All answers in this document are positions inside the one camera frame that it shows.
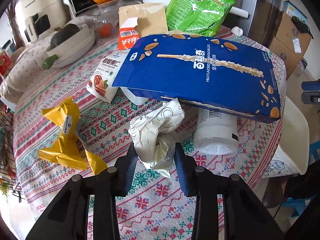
yellow snack package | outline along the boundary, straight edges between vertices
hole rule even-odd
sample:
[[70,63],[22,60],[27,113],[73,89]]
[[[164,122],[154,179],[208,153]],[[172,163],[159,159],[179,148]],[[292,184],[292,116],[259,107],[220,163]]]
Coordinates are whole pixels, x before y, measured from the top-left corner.
[[[38,150],[38,156],[50,162],[59,163],[79,170],[86,170],[87,162],[81,157],[76,144],[78,139],[76,135],[76,124],[80,119],[80,110],[79,106],[73,102],[72,97],[70,96],[65,99],[59,106],[42,109],[42,114],[60,126],[61,130],[59,137],[50,148]],[[85,150],[85,154],[94,175],[99,174],[108,167],[107,164],[94,153]]]

green plastic packaging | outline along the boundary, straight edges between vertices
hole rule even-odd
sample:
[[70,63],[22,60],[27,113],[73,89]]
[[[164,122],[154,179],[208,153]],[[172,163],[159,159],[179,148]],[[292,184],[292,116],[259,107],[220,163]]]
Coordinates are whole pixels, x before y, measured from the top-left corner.
[[213,36],[234,3],[234,0],[171,0],[166,11],[168,29]]

brown shoe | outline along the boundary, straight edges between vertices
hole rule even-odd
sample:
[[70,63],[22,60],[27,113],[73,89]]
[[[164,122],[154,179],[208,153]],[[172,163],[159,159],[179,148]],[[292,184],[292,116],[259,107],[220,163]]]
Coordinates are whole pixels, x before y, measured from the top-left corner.
[[282,184],[292,175],[269,178],[266,191],[263,195],[262,204],[265,208],[274,208],[286,201]]

blue chair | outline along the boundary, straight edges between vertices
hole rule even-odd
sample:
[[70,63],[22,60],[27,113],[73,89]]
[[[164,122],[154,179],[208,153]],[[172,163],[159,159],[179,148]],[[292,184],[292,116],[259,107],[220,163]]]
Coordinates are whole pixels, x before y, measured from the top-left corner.
[[[320,149],[320,141],[317,141],[315,143],[310,144],[309,147],[309,165],[310,165],[310,161],[311,161],[311,155],[313,156],[313,158],[315,159],[315,161],[318,161],[319,155],[317,150]],[[306,201],[310,200],[310,202],[315,198],[315,196],[311,197],[311,198],[305,198],[305,199],[296,199],[293,200],[292,198],[288,198],[286,202],[284,202],[282,204],[282,206],[284,207],[292,207],[294,208],[294,211],[292,213],[292,218],[297,217],[299,215],[302,214],[302,212],[306,209]]]

wire rack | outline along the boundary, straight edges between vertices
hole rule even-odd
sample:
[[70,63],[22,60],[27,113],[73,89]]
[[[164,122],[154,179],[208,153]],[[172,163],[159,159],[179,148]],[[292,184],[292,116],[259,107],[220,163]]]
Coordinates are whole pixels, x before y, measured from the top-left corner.
[[17,177],[17,167],[13,154],[13,113],[0,101],[0,188],[4,194],[10,192],[24,199]]

